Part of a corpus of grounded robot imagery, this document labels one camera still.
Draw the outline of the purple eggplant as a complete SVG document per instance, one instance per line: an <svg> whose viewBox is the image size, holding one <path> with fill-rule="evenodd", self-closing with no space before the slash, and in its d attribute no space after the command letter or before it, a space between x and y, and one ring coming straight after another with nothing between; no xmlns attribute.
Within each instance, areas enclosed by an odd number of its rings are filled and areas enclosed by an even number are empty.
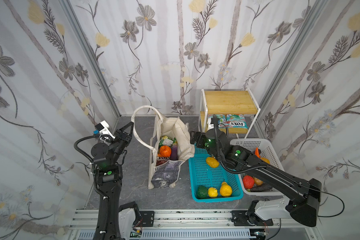
<svg viewBox="0 0 360 240"><path fill-rule="evenodd" d="M178 145L172 145L170 160L177 161L178 159L179 159L179 157L178 157Z"/></svg>

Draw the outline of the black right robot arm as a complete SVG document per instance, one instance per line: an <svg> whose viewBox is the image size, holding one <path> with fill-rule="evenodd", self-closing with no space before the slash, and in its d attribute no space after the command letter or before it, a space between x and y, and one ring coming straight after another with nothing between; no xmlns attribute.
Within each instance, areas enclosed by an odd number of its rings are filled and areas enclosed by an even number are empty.
<svg viewBox="0 0 360 240"><path fill-rule="evenodd" d="M190 132L190 143L205 149L228 173L249 173L289 198L283 208L292 219L307 227L315 227L318 220L322 183L316 179L305 180L276 168L251 151L231 145L224 132L219 130L219 119L212 118L213 129L207 132Z"/></svg>

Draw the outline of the cream canvas tote bag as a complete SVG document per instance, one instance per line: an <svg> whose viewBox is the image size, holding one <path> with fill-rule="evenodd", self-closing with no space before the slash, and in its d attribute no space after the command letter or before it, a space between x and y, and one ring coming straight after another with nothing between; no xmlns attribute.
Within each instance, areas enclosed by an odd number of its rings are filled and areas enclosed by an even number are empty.
<svg viewBox="0 0 360 240"><path fill-rule="evenodd" d="M141 106L133 112L131 121L140 110L156 113L153 137L144 142L133 130L135 139L150 150L148 189L174 188L179 179L181 166L195 155L195 146L190 143L189 125L179 117L167 118L152 106Z"/></svg>

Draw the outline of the orange tangerine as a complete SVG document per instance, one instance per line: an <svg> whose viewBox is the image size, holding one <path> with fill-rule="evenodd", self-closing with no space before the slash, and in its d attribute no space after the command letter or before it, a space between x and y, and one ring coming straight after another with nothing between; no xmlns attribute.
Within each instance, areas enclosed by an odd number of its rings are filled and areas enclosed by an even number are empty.
<svg viewBox="0 0 360 240"><path fill-rule="evenodd" d="M171 147L163 145L159 148L159 154L158 155L162 155L163 157L170 157L171 155Z"/></svg>

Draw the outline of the orange candy bag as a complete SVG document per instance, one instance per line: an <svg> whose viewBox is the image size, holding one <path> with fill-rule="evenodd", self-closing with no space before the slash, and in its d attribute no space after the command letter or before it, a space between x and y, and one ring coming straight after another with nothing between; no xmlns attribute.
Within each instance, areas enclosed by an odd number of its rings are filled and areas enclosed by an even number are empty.
<svg viewBox="0 0 360 240"><path fill-rule="evenodd" d="M162 155L158 155L157 165L161 165L161 164L165 163L168 160L169 160L168 157L163 157Z"/></svg>

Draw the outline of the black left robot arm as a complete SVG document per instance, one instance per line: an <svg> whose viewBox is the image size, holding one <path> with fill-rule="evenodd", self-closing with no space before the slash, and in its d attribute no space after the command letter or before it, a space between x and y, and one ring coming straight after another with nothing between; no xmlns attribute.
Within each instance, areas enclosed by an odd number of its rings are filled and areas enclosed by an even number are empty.
<svg viewBox="0 0 360 240"><path fill-rule="evenodd" d="M119 228L119 200L122 189L123 169L118 163L120 156L125 157L126 148L133 138L134 123L129 122L114 133L103 121L95 126L93 135L81 138L74 143L74 148L90 161L94 179L94 191L100 197L95 240L121 240ZM90 139L98 139L88 154L78 144Z"/></svg>

